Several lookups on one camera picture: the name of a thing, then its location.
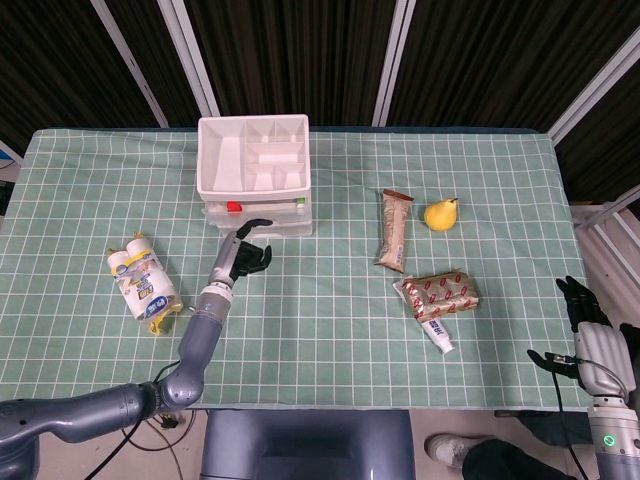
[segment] dark curtain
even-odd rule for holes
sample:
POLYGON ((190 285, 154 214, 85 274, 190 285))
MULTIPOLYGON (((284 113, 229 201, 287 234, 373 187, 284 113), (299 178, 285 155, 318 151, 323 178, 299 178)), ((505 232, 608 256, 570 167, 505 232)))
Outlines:
POLYGON ((394 0, 187 0, 225 115, 371 125, 394 0))
POLYGON ((640 184, 640 63, 562 139, 556 152, 569 200, 615 200, 640 184))
POLYGON ((388 124, 547 131, 638 25, 637 0, 418 0, 388 124))
POLYGON ((194 127, 200 110, 154 0, 108 0, 107 6, 170 127, 194 127))
POLYGON ((0 26, 0 139, 19 154, 41 128, 158 125, 90 2, 0 2, 0 26))

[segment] white plastic drawer organizer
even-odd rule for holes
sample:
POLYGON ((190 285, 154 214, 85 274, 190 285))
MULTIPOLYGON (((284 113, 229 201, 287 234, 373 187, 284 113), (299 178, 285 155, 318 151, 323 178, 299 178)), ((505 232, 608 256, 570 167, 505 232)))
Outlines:
POLYGON ((310 235, 307 116, 201 118, 196 181, 207 220, 224 234, 266 218, 273 225, 254 237, 310 235))

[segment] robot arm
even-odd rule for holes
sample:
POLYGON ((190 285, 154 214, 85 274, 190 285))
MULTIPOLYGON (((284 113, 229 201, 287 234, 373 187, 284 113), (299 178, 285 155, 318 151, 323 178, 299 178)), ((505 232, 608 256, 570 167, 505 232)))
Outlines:
POLYGON ((251 220, 225 238, 180 342, 180 364, 167 377, 73 398, 0 402, 0 480, 35 477, 41 433, 51 432, 69 443, 82 442, 196 402, 231 307, 233 284, 271 262, 271 247, 263 251, 243 239, 252 228, 271 223, 251 220))
POLYGON ((640 480, 640 428, 627 407, 636 388, 624 335, 614 329, 595 295, 571 277, 557 281, 567 301, 575 357, 527 353, 541 368, 575 378, 593 397, 589 424, 601 480, 640 480))

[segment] black cable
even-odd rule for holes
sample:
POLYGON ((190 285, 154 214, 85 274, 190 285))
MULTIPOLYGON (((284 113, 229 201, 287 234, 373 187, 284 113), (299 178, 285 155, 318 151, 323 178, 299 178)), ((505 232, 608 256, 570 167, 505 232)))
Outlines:
POLYGON ((171 367, 175 367, 179 363, 180 363, 180 360, 177 360, 173 363, 170 363, 169 365, 165 365, 164 367, 162 367, 158 372, 158 375, 156 375, 156 378, 153 379, 153 383, 158 383, 158 380, 160 380, 160 377, 166 370, 169 370, 171 367))
POLYGON ((173 457, 173 461, 175 462, 176 468, 178 469, 178 477, 180 478, 180 480, 184 480, 184 477, 182 476, 182 468, 180 468, 180 462, 178 461, 178 457, 176 455, 176 452, 173 451, 173 446, 169 443, 169 440, 167 440, 167 437, 165 437, 160 430, 158 430, 156 427, 151 425, 151 423, 148 420, 147 420, 147 423, 149 424, 149 426, 151 428, 153 428, 153 431, 156 432, 158 435, 160 435, 160 437, 168 445, 167 448, 171 452, 171 456, 173 457))
MULTIPOLYGON (((165 365, 164 367, 162 367, 160 369, 160 371, 158 372, 158 375, 156 375, 156 378, 154 378, 153 383, 158 383, 158 380, 160 380, 160 377, 162 376, 162 374, 168 370, 171 367, 175 367, 176 365, 178 365, 180 363, 180 360, 170 363, 169 365, 165 365)), ((92 478, 95 478, 95 476, 100 473, 100 471, 107 466, 107 464, 113 460, 113 457, 115 457, 118 452, 120 452, 120 450, 122 450, 122 447, 124 447, 127 442, 129 440, 131 440, 131 437, 133 436, 134 433, 136 433, 136 430, 138 430, 138 428, 140 428, 140 425, 142 425, 142 421, 144 420, 144 418, 142 416, 140 416, 140 419, 136 422, 136 424, 133 426, 133 428, 131 429, 131 431, 127 434, 125 434, 124 439, 116 446, 116 448, 114 448, 111 453, 107 456, 107 458, 105 458, 100 465, 98 465, 96 468, 94 468, 91 473, 89 475, 87 475, 85 477, 84 480, 91 480, 92 478)))
POLYGON ((589 477, 587 477, 587 474, 585 473, 584 469, 582 468, 582 465, 580 464, 580 461, 578 460, 576 452, 574 452, 573 450, 573 446, 571 445, 571 440, 569 440, 569 432, 567 430, 567 425, 564 421, 564 408, 562 407, 562 396, 560 395, 560 386, 558 385, 558 378, 556 377, 556 371, 554 368, 551 369, 551 376, 553 377, 553 386, 556 387, 556 397, 558 398, 558 411, 560 412, 560 423, 562 424, 562 433, 564 434, 564 441, 567 442, 567 445, 569 447, 569 453, 571 453, 571 458, 573 458, 573 461, 578 467, 578 470, 580 470, 580 473, 582 474, 582 478, 584 478, 584 480, 589 480, 589 477))
POLYGON ((140 420, 136 422, 136 424, 133 426, 131 431, 124 436, 124 439, 118 444, 116 448, 112 450, 112 452, 107 456, 107 458, 105 458, 100 465, 94 468, 93 471, 89 475, 87 475, 84 480, 91 480, 98 473, 100 473, 100 471, 107 466, 107 463, 109 463, 113 459, 113 457, 115 457, 118 454, 118 452, 122 450, 122 447, 124 447, 127 444, 127 442, 131 439, 133 434, 136 433, 136 430, 138 430, 141 424, 142 424, 142 417, 140 417, 140 420))
MULTIPOLYGON (((185 429, 184 432, 182 432, 182 435, 180 435, 180 437, 173 443, 169 444, 166 447, 160 447, 160 448, 150 448, 150 447, 144 447, 142 445, 139 445, 137 443, 135 443, 133 440, 131 440, 131 438, 129 438, 127 441, 133 445, 134 447, 136 447, 138 450, 142 450, 143 452, 163 452, 164 450, 169 450, 170 448, 175 447, 177 444, 179 444, 182 440, 184 440, 184 437, 187 436, 187 434, 191 431, 191 428, 193 427, 193 424, 195 423, 196 420, 196 411, 195 410, 191 410, 191 418, 189 419, 189 424, 187 425, 187 428, 185 429)), ((151 425, 151 423, 147 420, 146 421, 150 427, 153 427, 153 425, 151 425)), ((126 436, 126 433, 124 430, 121 430, 122 434, 124 436, 126 436)))

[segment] green indicator light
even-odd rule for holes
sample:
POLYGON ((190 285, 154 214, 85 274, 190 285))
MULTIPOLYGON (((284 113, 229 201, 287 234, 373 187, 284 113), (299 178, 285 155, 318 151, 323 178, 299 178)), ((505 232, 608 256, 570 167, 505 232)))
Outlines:
POLYGON ((613 447, 616 444, 616 437, 613 435, 605 435, 602 438, 602 441, 607 447, 613 447))

